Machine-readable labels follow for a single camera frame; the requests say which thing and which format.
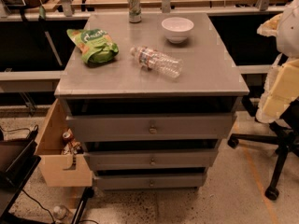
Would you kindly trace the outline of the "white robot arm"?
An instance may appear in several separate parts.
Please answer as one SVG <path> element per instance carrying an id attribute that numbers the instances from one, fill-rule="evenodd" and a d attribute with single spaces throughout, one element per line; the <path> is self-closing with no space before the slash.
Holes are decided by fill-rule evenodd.
<path id="1" fill-rule="evenodd" d="M 255 115 L 261 123 L 271 123 L 299 97 L 299 0 L 293 0 L 282 13 L 261 24 L 257 33 L 274 36 L 279 51 L 267 74 Z"/>

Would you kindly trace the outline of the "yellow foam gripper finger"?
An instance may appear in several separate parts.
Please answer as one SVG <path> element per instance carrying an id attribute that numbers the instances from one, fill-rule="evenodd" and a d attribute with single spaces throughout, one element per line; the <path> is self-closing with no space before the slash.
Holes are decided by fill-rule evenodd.
<path id="1" fill-rule="evenodd" d="M 299 97 L 299 59 L 288 60 L 281 66 L 274 63 L 263 88 L 255 117 L 261 123 L 271 123 Z"/>
<path id="2" fill-rule="evenodd" d="M 278 23 L 282 17 L 282 14 L 277 14 L 273 18 L 261 24 L 257 29 L 258 35 L 263 36 L 276 36 L 278 33 Z"/>

